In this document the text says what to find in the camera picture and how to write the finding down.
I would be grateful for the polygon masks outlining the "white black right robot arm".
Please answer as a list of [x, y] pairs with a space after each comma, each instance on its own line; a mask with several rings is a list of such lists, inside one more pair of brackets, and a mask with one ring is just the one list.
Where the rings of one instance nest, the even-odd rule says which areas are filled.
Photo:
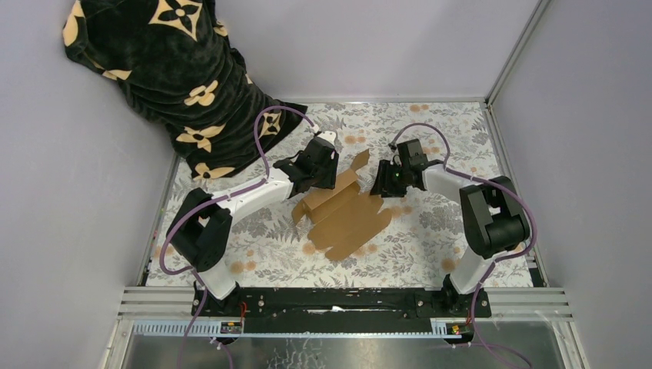
[[441, 160], [429, 160], [417, 139], [392, 142], [390, 147], [394, 157], [379, 162], [372, 195], [403, 198], [409, 188], [417, 188], [461, 207], [468, 248], [441, 289], [442, 309], [459, 317], [471, 307], [475, 290], [491, 265], [530, 237], [524, 208], [505, 176], [484, 180], [459, 173]]

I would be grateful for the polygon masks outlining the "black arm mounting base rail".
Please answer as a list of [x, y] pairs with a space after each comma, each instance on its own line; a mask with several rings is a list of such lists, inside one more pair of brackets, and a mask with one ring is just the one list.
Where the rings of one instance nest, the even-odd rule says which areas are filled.
[[452, 319], [466, 324], [471, 317], [492, 315], [487, 293], [472, 297], [471, 306], [449, 310], [441, 290], [425, 288], [236, 288], [225, 300], [194, 290], [191, 312], [202, 317], [251, 318], [259, 321], [308, 316], [344, 316], [349, 321]]

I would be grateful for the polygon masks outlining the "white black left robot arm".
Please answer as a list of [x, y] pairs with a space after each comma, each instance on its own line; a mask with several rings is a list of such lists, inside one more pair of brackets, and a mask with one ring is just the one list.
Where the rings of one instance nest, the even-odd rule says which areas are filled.
[[224, 256], [232, 226], [271, 204], [312, 188], [335, 186], [338, 153], [333, 131], [318, 132], [294, 157], [277, 161], [269, 173], [223, 192], [200, 188], [188, 193], [166, 234], [210, 294], [209, 306], [221, 316], [238, 308], [238, 282]]

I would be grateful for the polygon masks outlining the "brown cardboard box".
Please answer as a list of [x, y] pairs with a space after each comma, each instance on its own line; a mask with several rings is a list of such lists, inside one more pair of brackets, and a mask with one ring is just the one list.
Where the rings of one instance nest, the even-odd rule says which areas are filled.
[[330, 261], [343, 261], [382, 232], [392, 221], [378, 195], [363, 192], [358, 171], [368, 164], [370, 152], [358, 153], [350, 168], [336, 177], [334, 189], [314, 189], [291, 212], [294, 224], [307, 218], [308, 240]]

